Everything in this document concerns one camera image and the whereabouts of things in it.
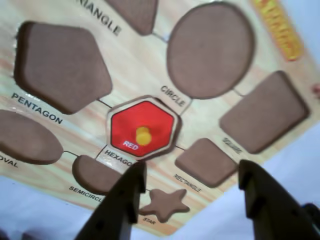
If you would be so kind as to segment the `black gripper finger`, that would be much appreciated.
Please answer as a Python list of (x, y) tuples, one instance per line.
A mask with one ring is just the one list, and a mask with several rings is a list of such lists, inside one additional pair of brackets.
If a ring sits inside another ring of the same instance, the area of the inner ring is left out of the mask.
[(129, 240), (138, 222), (140, 195), (146, 192), (145, 162), (134, 163), (94, 210), (77, 240)]
[(246, 217), (253, 222), (256, 240), (318, 240), (320, 209), (299, 204), (259, 164), (242, 159), (238, 187), (244, 191)]

